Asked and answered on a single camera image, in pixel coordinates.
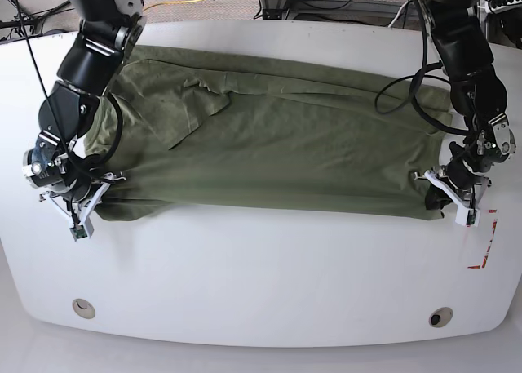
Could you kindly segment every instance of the circular hole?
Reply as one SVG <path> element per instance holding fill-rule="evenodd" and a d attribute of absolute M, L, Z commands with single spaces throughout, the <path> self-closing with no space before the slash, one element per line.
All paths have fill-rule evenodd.
<path fill-rule="evenodd" d="M 440 308 L 431 314 L 429 323 L 434 328 L 442 328 L 447 326 L 452 318 L 453 310 L 451 308 Z"/>
<path fill-rule="evenodd" d="M 73 301 L 73 310 L 78 316 L 87 320 L 91 320 L 96 315 L 94 307 L 81 298 Z"/>

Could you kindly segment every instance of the white table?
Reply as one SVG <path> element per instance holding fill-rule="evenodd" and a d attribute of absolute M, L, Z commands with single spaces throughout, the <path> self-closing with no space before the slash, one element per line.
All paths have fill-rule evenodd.
<path fill-rule="evenodd" d="M 48 89 L 73 38 L 33 41 Z M 153 24 L 141 42 L 394 77 L 414 72 L 421 60 L 418 33 L 353 24 Z M 512 129 L 522 138 L 522 55 L 505 47 L 493 53 L 510 95 Z M 485 214 L 478 229 L 457 226 L 451 215 L 425 222 L 183 206 L 130 224 L 95 217 L 95 236 L 74 243 L 21 174 L 42 103 L 25 45 L 0 47 L 0 65 L 0 238 L 24 307 L 36 319 L 156 340 L 308 347 L 465 335 L 491 330 L 506 315 L 522 273 L 520 157 L 492 171 L 483 208 L 498 213 Z M 484 258 L 496 218 L 487 267 L 469 269 Z M 74 313 L 76 298 L 95 306 L 93 320 Z M 454 310 L 452 322 L 430 327 L 428 318 L 444 306 Z"/>

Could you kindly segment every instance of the white tabletop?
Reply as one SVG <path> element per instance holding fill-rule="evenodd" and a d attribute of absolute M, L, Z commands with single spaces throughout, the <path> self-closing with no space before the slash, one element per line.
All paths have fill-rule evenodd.
<path fill-rule="evenodd" d="M 73 37 L 33 41 L 49 89 Z M 418 33 L 352 24 L 155 24 L 140 41 L 394 77 L 416 71 L 421 60 Z M 513 131 L 522 138 L 521 54 L 505 47 L 493 53 L 509 92 Z M 464 335 L 488 331 L 505 317 L 522 273 L 520 158 L 493 169 L 484 209 L 498 213 L 485 214 L 478 229 L 457 226 L 451 215 L 426 222 L 183 206 L 130 224 L 95 217 L 95 236 L 74 243 L 21 174 L 42 103 L 25 45 L 0 47 L 0 64 L 0 238 L 24 307 L 35 318 L 157 340 L 305 347 Z M 469 269 L 484 258 L 494 219 L 487 267 Z M 76 298 L 95 306 L 93 320 L 74 313 Z M 444 306 L 454 310 L 452 322 L 431 328 L 429 316 Z"/>

